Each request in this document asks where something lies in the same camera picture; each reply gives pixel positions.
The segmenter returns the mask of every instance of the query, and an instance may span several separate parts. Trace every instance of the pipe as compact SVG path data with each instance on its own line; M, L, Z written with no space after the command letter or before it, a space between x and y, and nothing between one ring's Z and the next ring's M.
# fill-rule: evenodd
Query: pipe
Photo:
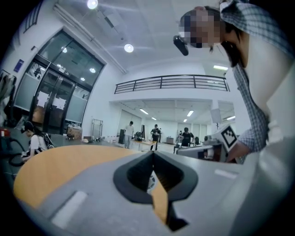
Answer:
M102 46L102 44L71 14L69 14L64 8L59 4L55 4L53 9L70 25L74 26L78 31L80 31L90 42L93 42L100 50L102 50L109 60L123 73L126 74L127 70L120 65L120 63Z

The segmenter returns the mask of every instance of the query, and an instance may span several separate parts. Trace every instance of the balcony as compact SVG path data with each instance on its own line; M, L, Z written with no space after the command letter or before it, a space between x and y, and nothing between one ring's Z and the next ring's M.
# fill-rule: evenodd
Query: balcony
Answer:
M167 75L118 83L116 85L115 94L151 89L213 89L229 92L224 77L205 75Z

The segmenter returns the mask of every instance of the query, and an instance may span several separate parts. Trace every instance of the ceiling light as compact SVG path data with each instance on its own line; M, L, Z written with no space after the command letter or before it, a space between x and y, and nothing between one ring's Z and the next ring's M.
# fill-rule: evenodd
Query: ceiling light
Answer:
M193 113L194 113L194 111L190 111L190 112L188 113L188 116L191 116Z
M147 114L148 115L148 113L145 111L145 110L143 110L143 109L140 109L143 113L145 113L145 114Z
M228 67L224 67L224 66L215 65L214 66L214 69L220 69L220 70L227 71L229 68Z
M133 50L134 50L134 48L133 48L133 46L132 46L131 44L126 44L126 45L124 46L124 49L125 49L125 51L128 52L128 53L131 53L131 52L133 52Z
M236 118L236 116L228 117L227 120L232 120L232 119L234 119L234 118Z
M87 2L87 6L89 9L95 9L98 5L98 1L97 0L88 0Z

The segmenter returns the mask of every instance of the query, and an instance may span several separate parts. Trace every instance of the plaid shirt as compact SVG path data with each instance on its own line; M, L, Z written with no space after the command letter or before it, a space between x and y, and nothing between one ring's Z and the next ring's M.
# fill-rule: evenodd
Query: plaid shirt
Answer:
M263 39L294 58L293 48L289 45L286 35L267 11L249 4L248 0L230 0L220 5L220 12L225 22ZM266 146L269 120L251 97L249 80L243 67L238 64L233 68L233 72L251 122L251 128L239 136L239 141L248 146L251 152L258 152ZM236 160L242 164L245 157Z

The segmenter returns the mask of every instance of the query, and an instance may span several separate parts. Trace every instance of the wooden tabletop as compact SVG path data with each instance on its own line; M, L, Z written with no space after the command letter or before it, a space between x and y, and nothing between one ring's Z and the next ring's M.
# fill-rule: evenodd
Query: wooden tabletop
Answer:
M133 140L133 142L137 142L137 143L140 143L140 144L145 144L145 145L149 145L149 146L151 146L151 145L154 145L154 144L156 144L157 142L156 141L135 141L135 140Z
M38 208L54 190L87 168L123 158L138 151L98 145L56 147L35 155L19 170L13 191L17 198ZM165 222L167 193L158 181L152 191L155 213Z

